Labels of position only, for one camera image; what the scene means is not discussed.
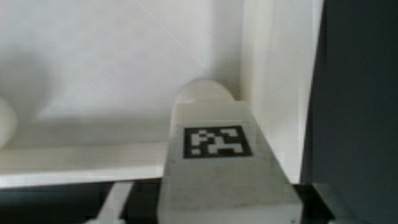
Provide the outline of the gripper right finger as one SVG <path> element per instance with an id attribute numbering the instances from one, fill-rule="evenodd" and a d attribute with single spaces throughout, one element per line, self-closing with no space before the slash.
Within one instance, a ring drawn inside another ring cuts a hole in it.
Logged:
<path id="1" fill-rule="evenodd" d="M 328 184 L 300 183 L 293 187 L 303 203 L 300 224 L 367 224 Z"/>

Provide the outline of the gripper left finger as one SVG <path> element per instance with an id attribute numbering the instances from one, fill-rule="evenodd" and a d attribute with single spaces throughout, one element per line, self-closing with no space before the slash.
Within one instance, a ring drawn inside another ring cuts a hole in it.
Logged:
<path id="1" fill-rule="evenodd" d="M 158 224 L 158 192 L 158 180 L 115 182 L 87 224 Z"/>

